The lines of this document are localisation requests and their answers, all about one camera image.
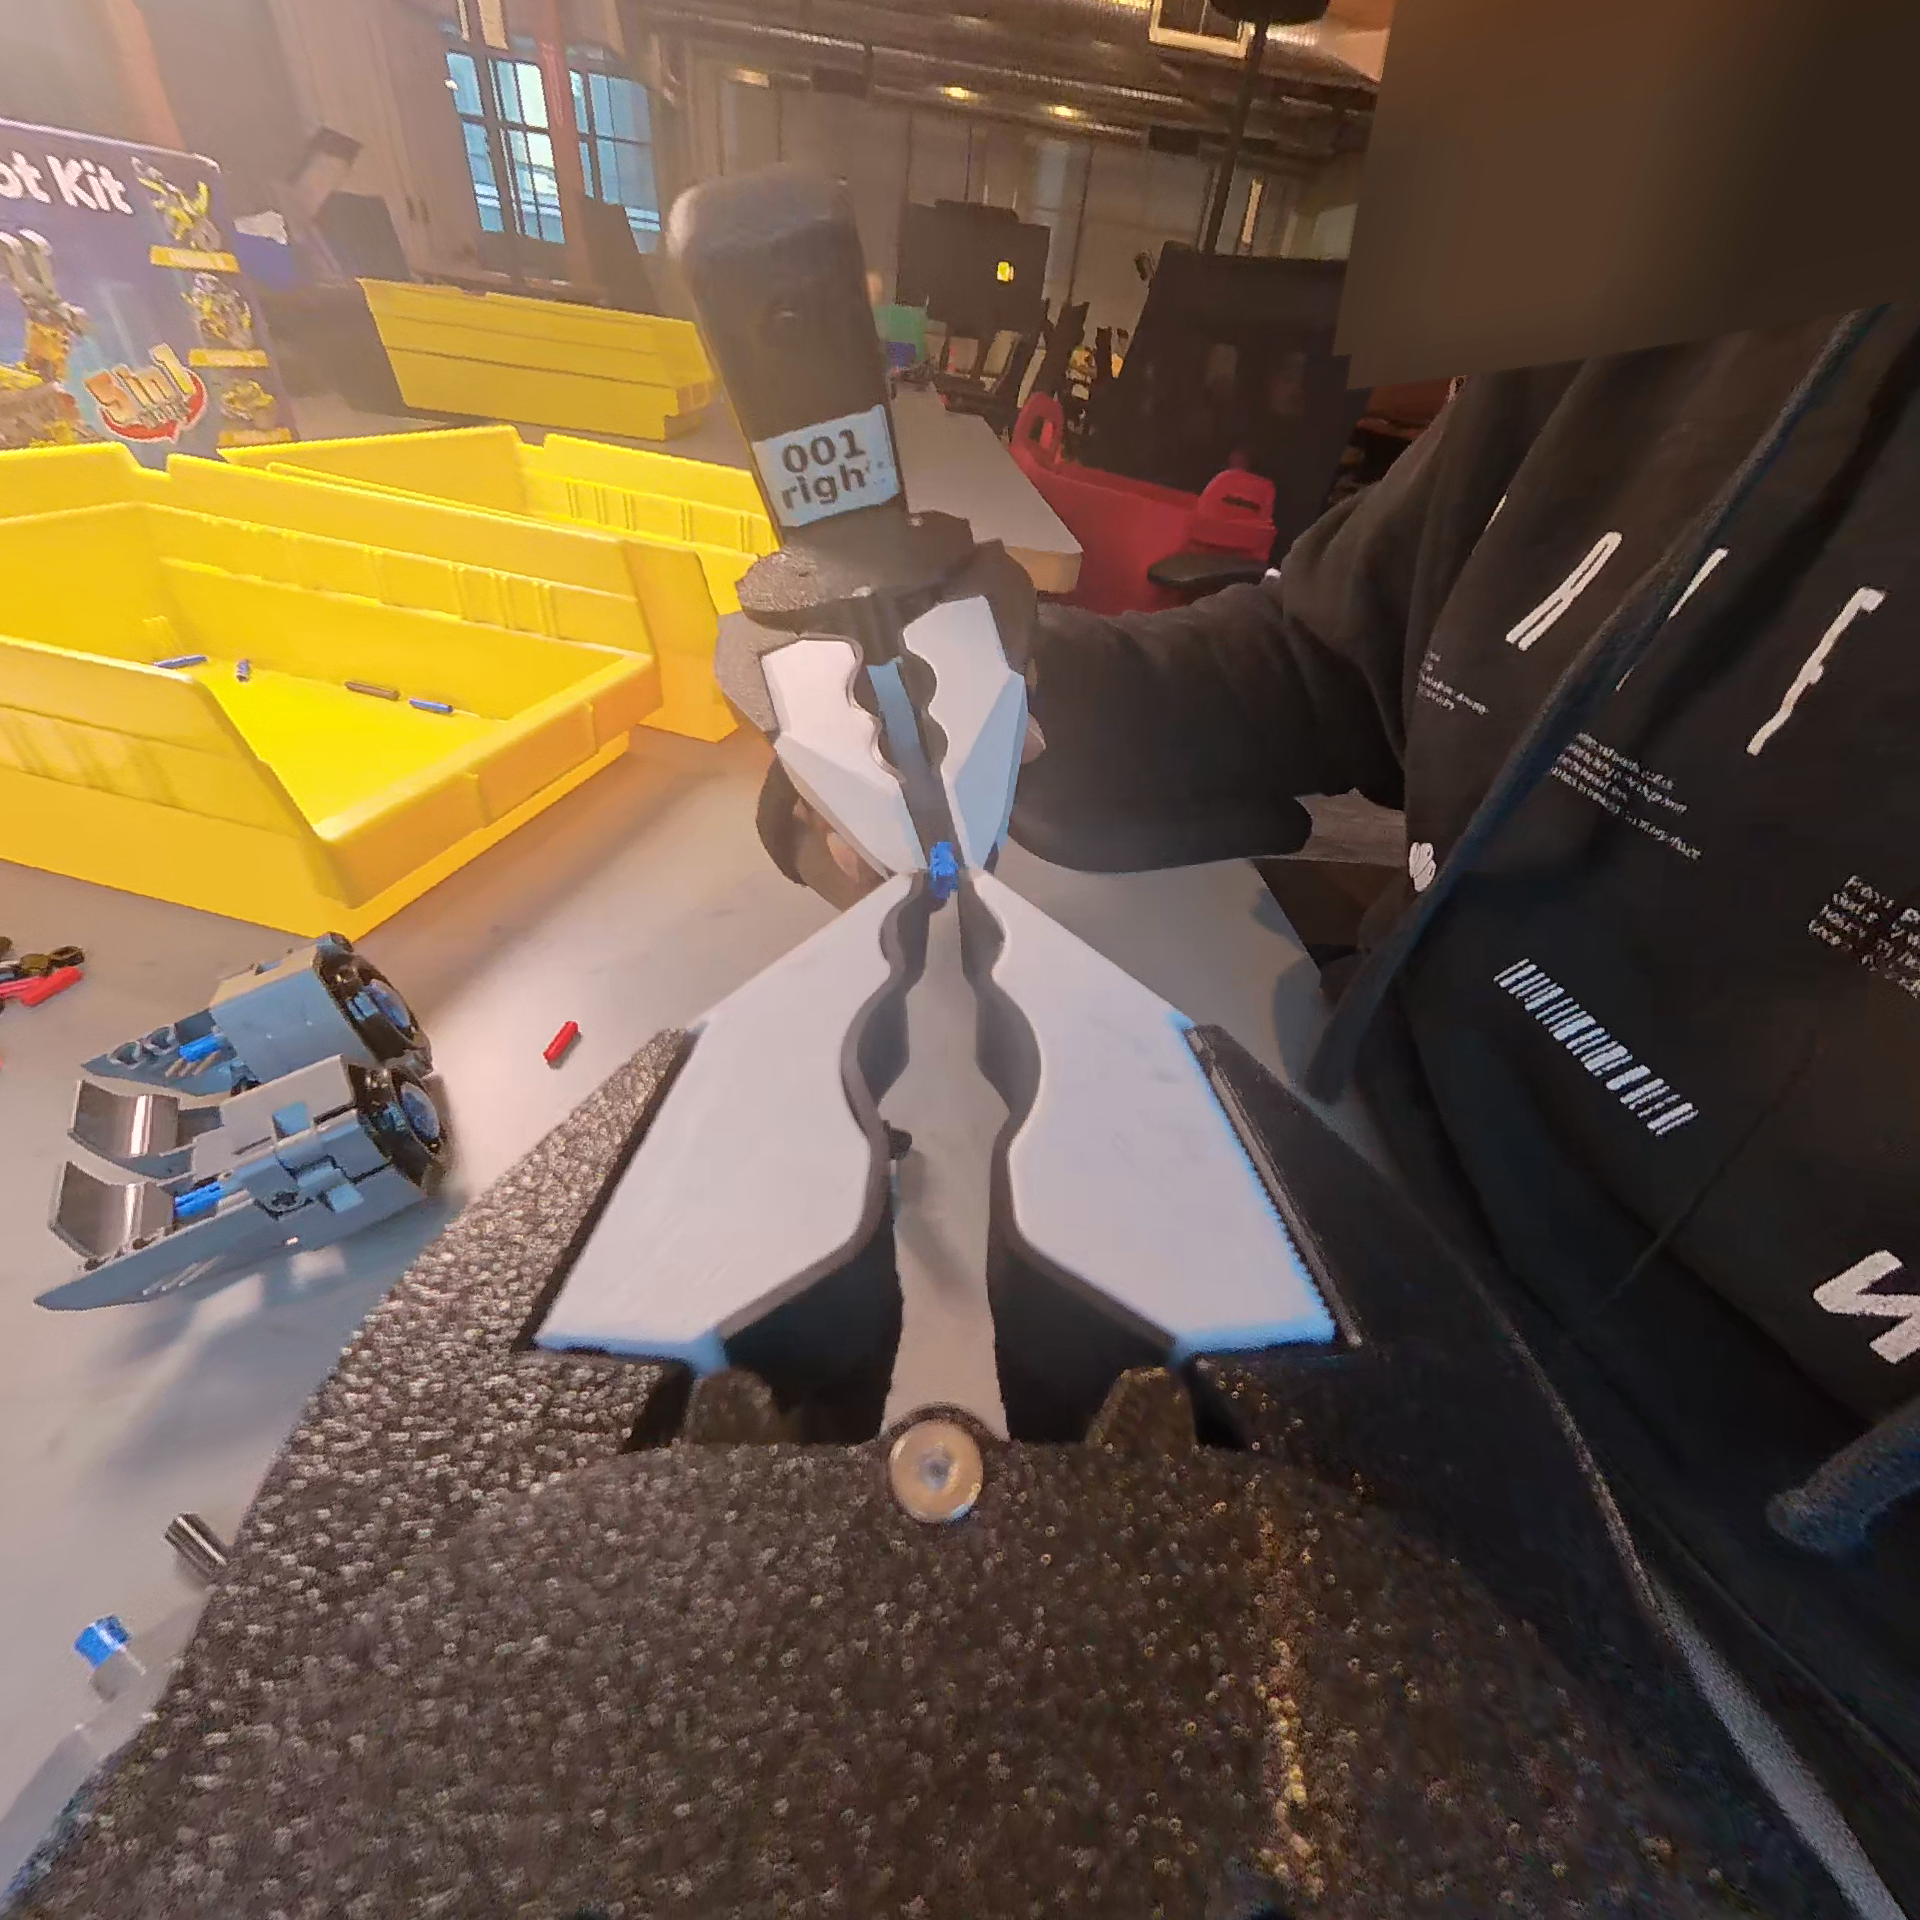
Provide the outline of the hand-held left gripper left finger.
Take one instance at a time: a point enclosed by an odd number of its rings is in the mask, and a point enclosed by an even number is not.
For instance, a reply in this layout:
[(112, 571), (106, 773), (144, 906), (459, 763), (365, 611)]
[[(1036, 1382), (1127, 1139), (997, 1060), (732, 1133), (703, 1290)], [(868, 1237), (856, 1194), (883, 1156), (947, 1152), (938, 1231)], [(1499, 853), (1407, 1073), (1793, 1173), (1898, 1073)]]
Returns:
[(727, 1365), (891, 1205), (921, 877), (891, 877), (708, 1007), (536, 1328), (551, 1354)]

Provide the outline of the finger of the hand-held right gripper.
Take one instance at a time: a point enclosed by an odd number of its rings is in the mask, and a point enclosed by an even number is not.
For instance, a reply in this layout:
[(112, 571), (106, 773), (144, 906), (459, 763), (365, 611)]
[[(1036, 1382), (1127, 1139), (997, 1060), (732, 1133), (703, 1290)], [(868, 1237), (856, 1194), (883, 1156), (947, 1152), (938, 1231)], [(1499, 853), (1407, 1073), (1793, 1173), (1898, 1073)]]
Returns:
[(1024, 748), (1028, 681), (1007, 660), (982, 595), (947, 596), (901, 632), (901, 681), (927, 733), (952, 851), (963, 872), (990, 868), (1013, 830)]
[(921, 872), (926, 845), (879, 717), (856, 701), (867, 668), (854, 642), (796, 638), (759, 655), (774, 756), (800, 797), (879, 872)]

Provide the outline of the grey desk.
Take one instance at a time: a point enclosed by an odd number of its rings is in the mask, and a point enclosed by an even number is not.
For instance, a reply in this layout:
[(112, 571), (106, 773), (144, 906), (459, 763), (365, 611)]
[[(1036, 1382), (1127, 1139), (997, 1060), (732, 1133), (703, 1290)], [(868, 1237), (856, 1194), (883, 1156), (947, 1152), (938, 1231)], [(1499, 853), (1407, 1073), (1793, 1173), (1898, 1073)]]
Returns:
[[(832, 919), (754, 836), (754, 736), (636, 733), (631, 756), (358, 940), (425, 1017), (455, 1163), (441, 1205), (341, 1245), (113, 1311), (39, 1311), (75, 1262), (47, 1231), (79, 1067), (209, 1004), (295, 940), (3, 865), (3, 936), (79, 945), (85, 974), (3, 1016), (3, 1811), (96, 1706), (75, 1631), (186, 1607), (176, 1512), (235, 1535), (334, 1355), (446, 1219), (662, 1025), (708, 1009)], [(1318, 966), (1249, 865), (1087, 877), (1007, 851), (1007, 886), (1292, 1080), (1321, 1025)], [(578, 1051), (544, 1067), (574, 1017)], [(968, 980), (909, 995), (887, 1118), (904, 1159), (904, 1328), (887, 1414), (959, 1403), (1002, 1432), (982, 1294), (989, 1156), (1002, 1102), (977, 1073)]]

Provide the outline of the grey toy robot head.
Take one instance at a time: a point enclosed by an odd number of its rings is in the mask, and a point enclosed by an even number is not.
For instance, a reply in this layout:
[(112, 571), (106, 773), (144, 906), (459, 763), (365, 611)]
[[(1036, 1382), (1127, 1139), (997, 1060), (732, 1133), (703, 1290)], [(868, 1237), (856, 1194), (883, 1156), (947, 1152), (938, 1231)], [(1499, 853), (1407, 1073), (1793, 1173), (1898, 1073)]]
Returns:
[(160, 1296), (428, 1199), (447, 1169), (428, 1035), (341, 933), (222, 980), (209, 1007), (91, 1059), (43, 1311)]

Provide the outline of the grey bent building beam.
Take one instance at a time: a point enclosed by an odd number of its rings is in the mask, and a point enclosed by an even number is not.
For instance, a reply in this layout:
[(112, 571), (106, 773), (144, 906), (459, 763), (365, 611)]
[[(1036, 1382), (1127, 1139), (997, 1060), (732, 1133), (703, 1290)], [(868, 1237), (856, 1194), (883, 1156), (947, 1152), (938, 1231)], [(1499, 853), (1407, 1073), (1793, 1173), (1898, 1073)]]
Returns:
[(98, 1698), (47, 1758), (55, 1811), (96, 1786), (112, 1770), (112, 1763), (117, 1763), (123, 1750), (140, 1733), (168, 1682), (168, 1673), (174, 1661), (139, 1653), (134, 1644), (123, 1644), (91, 1673), (91, 1687)]

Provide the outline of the yellow bin with dividers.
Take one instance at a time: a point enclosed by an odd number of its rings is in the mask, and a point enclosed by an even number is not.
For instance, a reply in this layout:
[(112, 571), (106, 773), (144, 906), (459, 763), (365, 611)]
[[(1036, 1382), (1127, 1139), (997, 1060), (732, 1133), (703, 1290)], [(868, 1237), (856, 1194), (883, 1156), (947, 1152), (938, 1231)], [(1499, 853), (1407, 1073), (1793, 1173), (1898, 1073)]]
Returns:
[[(154, 668), (174, 654), (209, 660)], [(9, 861), (361, 936), (658, 709), (632, 576), (592, 534), (112, 444), (3, 453)]]

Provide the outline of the person's right hand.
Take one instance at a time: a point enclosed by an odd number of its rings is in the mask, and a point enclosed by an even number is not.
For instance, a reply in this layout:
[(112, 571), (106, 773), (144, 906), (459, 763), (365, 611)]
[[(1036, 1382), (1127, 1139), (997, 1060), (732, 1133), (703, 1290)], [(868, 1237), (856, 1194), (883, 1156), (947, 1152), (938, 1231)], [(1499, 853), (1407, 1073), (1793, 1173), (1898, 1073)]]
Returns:
[(774, 868), (834, 907), (856, 906), (891, 877), (800, 793), (778, 760), (766, 763), (754, 830)]

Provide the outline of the yellow storage bin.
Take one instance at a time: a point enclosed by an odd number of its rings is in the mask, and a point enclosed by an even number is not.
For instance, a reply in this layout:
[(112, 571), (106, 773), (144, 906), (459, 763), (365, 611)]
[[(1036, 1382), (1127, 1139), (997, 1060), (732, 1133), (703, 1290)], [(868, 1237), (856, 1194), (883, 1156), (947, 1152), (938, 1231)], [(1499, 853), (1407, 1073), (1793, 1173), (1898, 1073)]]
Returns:
[(529, 441), (515, 423), (243, 444), (223, 461), (609, 544), (662, 673), (662, 709), (644, 723), (708, 744), (737, 733), (714, 676), (717, 626), (738, 611), (749, 567), (774, 550), (744, 468), (565, 433)]
[(404, 410), (669, 441), (719, 394), (694, 323), (446, 284), (358, 284)]

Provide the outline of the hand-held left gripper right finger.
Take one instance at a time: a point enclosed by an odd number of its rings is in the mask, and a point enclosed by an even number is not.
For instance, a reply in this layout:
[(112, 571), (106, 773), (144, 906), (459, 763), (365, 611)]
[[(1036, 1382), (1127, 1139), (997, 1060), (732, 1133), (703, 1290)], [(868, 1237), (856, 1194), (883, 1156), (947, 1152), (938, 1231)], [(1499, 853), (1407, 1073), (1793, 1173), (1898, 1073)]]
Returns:
[(997, 1320), (1024, 1361), (1188, 1361), (1318, 1346), (1336, 1320), (1195, 1051), (1152, 987), (968, 882), (997, 1146)]

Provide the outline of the person's right forearm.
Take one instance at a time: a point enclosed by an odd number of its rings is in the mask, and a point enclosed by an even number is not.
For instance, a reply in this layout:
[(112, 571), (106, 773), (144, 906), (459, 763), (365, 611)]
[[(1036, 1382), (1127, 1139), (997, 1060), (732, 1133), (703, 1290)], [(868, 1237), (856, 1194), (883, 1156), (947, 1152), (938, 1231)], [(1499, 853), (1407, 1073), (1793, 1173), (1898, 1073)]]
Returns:
[(1288, 567), (1188, 611), (1040, 611), (1013, 836), (1079, 872), (1293, 853), (1304, 797), (1403, 806), (1407, 595)]

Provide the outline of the table with wooden edge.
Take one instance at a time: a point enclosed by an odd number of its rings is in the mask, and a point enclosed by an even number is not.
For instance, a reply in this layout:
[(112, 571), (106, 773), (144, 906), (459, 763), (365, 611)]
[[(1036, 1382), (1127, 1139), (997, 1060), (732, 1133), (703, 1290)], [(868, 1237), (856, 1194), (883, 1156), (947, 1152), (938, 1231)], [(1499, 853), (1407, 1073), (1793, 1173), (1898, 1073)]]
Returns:
[(1074, 595), (1082, 544), (989, 420), (943, 410), (938, 394), (898, 394), (893, 436), (912, 511), (968, 517), (971, 537), (1002, 544), (1040, 595)]

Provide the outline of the robot kit box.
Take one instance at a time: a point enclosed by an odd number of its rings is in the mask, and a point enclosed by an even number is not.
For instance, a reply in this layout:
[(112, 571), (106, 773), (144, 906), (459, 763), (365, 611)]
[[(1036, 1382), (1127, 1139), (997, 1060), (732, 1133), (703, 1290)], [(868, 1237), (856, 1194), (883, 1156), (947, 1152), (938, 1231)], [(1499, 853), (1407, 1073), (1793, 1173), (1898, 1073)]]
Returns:
[(3, 121), (3, 449), (160, 468), (295, 436), (222, 163)]

